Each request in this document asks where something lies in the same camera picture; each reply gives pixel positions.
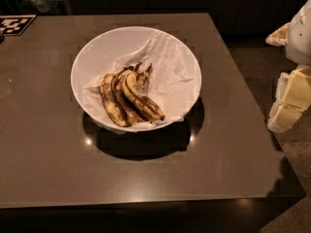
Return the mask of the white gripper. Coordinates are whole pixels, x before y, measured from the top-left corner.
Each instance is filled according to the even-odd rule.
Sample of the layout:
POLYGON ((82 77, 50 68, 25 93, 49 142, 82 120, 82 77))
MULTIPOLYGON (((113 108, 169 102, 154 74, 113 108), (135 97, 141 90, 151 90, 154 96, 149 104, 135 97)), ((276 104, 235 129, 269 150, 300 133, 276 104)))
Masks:
POLYGON ((278 79, 267 128, 276 133, 290 130, 311 106, 311 0, 301 7, 291 23, 271 33, 265 42, 274 47, 286 46, 286 56, 298 65, 278 79))

